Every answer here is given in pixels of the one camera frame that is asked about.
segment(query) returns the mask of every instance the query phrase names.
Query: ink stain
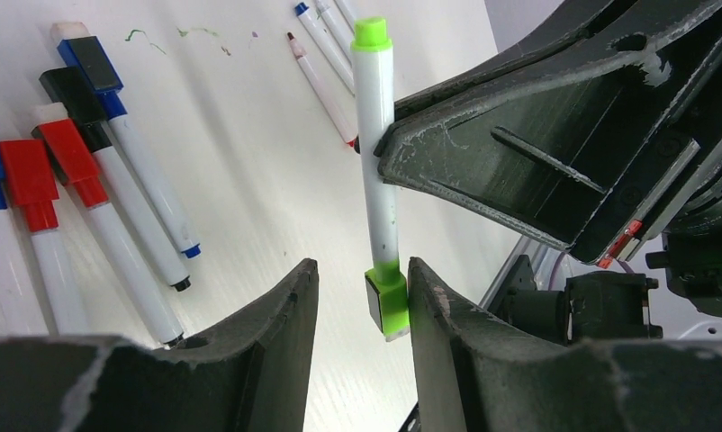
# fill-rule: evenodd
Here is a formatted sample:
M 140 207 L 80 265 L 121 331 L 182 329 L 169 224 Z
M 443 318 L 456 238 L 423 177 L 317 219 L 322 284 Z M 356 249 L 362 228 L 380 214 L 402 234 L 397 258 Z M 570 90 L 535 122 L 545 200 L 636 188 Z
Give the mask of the ink stain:
M 128 37 L 125 38 L 125 41 L 126 41 L 126 42 L 133 41 L 133 36 L 135 36 L 136 34 L 143 34 L 144 37 L 146 38 L 147 42 L 149 43 L 149 46 L 150 46 L 151 48 L 155 48 L 155 49 L 157 49 L 159 52 L 167 55 L 167 53 L 165 52 L 165 50 L 164 50 L 164 49 L 161 49 L 161 48 L 159 47 L 159 45 L 157 45 L 156 43 L 152 42 L 152 41 L 149 39 L 148 34 L 146 34 L 146 32 L 143 31 L 143 30 L 141 30 L 141 29 L 133 29 L 133 30 L 131 30 L 131 32 L 128 33 Z
M 180 36 L 180 37 L 182 37 L 182 38 L 185 38 L 185 37 L 188 36 L 189 33 L 191 33 L 191 32 L 205 32 L 205 33 L 207 33 L 207 34 L 209 34 L 209 35 L 211 35 L 211 36 L 214 36 L 214 37 L 216 37 L 216 38 L 217 38 L 218 36 L 221 36 L 217 31 L 212 31 L 212 30 L 210 30 L 210 29 L 205 29 L 204 27 L 192 27 L 192 28 L 189 29 L 189 30 L 181 30 L 181 29 L 179 29 L 179 28 L 176 27 L 176 30 L 178 31 L 178 36 Z

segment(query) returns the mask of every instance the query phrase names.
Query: green marker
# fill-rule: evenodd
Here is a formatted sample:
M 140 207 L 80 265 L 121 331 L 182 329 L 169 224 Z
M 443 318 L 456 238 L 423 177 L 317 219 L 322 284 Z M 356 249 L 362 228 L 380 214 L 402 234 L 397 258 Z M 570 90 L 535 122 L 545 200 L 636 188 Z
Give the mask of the green marker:
M 406 278 L 398 259 L 396 190 L 377 173 L 377 143 L 393 123 L 393 41 L 384 18 L 356 22 L 353 75 L 358 144 L 366 192 L 366 217 L 374 268 L 365 273 L 369 311 L 388 341 L 409 332 Z

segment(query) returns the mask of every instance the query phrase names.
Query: red marker cap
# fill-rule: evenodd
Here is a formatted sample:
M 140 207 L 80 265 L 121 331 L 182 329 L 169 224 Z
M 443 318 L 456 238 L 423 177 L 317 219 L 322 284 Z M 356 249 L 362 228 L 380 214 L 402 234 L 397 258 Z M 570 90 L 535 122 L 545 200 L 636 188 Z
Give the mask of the red marker cap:
M 43 108 L 58 108 L 53 103 Z M 65 185 L 73 185 L 87 208 L 109 202 L 104 187 L 99 181 L 99 168 L 88 151 L 75 123 L 65 117 L 39 124 L 33 133 L 40 135 L 49 146 L 64 176 Z
M 11 199 L 22 208 L 30 232 L 57 228 L 59 221 L 53 202 L 59 198 L 59 192 L 43 141 L 0 141 L 0 156 Z

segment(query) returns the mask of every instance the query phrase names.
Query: blue marker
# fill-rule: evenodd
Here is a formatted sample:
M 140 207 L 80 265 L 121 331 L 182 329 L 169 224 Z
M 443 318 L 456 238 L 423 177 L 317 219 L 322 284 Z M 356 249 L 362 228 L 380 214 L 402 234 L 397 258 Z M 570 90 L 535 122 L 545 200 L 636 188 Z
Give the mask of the blue marker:
M 0 303 L 9 333 L 15 336 L 48 335 L 30 271 L 16 237 L 13 216 L 1 186 L 5 172 L 0 158 Z
M 54 24 L 51 35 L 67 66 L 80 68 L 91 91 L 98 97 L 106 111 L 109 126 L 176 248 L 187 258 L 196 257 L 200 254 L 199 239 L 157 159 L 138 131 L 131 126 L 128 112 L 117 95 L 122 90 L 122 81 L 101 43 L 95 36 L 91 36 L 81 22 Z

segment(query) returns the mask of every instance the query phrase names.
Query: red marker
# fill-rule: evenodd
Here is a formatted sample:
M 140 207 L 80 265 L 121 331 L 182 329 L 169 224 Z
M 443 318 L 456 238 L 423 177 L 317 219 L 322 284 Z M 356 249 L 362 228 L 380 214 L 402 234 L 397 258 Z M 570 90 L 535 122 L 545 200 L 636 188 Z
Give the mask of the red marker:
M 184 330 L 173 309 L 162 296 L 138 247 L 109 202 L 99 181 L 99 169 L 88 151 L 75 123 L 61 103 L 36 107 L 41 136 L 59 163 L 64 185 L 72 185 L 87 208 L 92 225 L 99 233 L 104 253 L 125 277 L 127 292 L 149 332 L 159 342 L 174 346 L 183 339 Z
M 43 141 L 0 141 L 0 157 L 14 205 L 30 229 L 59 334 L 90 332 L 86 308 L 59 232 L 53 202 L 59 198 Z

